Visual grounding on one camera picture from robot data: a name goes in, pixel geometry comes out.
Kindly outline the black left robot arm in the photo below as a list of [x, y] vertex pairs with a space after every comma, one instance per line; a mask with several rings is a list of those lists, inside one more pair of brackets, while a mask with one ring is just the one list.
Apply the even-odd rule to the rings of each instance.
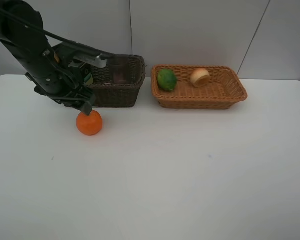
[[41, 14], [25, 1], [0, 0], [0, 42], [26, 70], [37, 94], [90, 115], [94, 93], [69, 66], [65, 46], [50, 45]]

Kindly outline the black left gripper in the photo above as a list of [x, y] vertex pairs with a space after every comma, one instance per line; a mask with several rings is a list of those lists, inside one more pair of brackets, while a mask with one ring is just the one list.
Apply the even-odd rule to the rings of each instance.
[[84, 84], [79, 71], [81, 63], [70, 62], [63, 66], [50, 62], [26, 62], [25, 76], [35, 84], [37, 94], [89, 116], [95, 94]]

